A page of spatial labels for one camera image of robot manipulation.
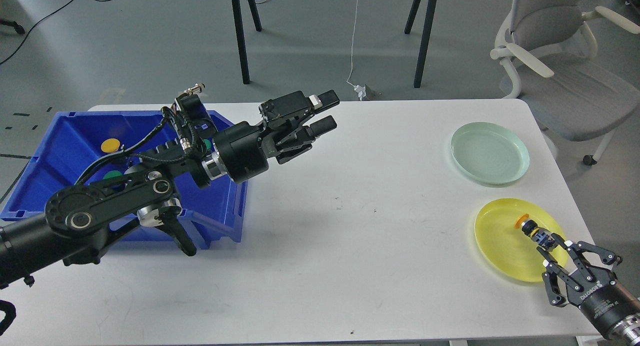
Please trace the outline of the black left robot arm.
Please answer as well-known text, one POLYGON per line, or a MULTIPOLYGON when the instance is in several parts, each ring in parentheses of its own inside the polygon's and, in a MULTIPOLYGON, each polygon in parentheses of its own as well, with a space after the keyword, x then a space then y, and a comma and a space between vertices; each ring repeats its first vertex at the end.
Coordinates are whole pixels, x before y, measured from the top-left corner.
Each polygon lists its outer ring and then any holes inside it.
POLYGON ((160 122, 132 147, 103 156, 76 182, 46 201, 43 213, 1 228, 1 287, 62 261, 99 264, 117 241, 138 227, 169 235, 187 256, 196 246, 178 222, 182 207, 174 179, 189 173, 199 188, 228 175, 242 183, 284 164, 338 126, 331 116, 307 125, 339 104, 333 90, 306 97, 301 91, 263 102, 260 123, 215 127, 195 84, 162 107, 160 122))

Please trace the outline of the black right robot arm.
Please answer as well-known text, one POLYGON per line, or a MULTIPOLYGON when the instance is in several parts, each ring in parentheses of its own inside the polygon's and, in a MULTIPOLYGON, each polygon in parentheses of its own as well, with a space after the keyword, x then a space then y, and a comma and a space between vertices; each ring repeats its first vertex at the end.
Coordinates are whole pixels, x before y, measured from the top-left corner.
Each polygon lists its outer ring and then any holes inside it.
POLYGON ((576 266, 572 273, 567 273, 546 249, 537 247, 544 257, 542 280, 550 305, 573 305, 604 339, 638 345, 638 298, 622 285, 613 270, 590 264, 584 254, 596 254, 603 264, 612 266, 620 264, 622 258, 585 241, 574 243, 567 240, 562 245, 576 266))

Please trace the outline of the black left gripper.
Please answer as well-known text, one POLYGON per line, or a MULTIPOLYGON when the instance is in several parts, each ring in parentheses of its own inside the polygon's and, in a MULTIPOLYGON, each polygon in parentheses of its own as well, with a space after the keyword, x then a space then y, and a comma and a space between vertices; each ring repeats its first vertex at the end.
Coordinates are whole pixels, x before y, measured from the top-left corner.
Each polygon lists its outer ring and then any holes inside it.
POLYGON ((268 159, 279 164, 308 152, 313 142, 338 127, 333 116, 306 126, 321 110, 340 103, 334 90, 306 97, 301 91, 263 102, 258 107, 260 123, 240 122, 212 138, 212 151, 202 160, 202 180, 209 183, 228 175, 242 183, 269 168, 268 159))

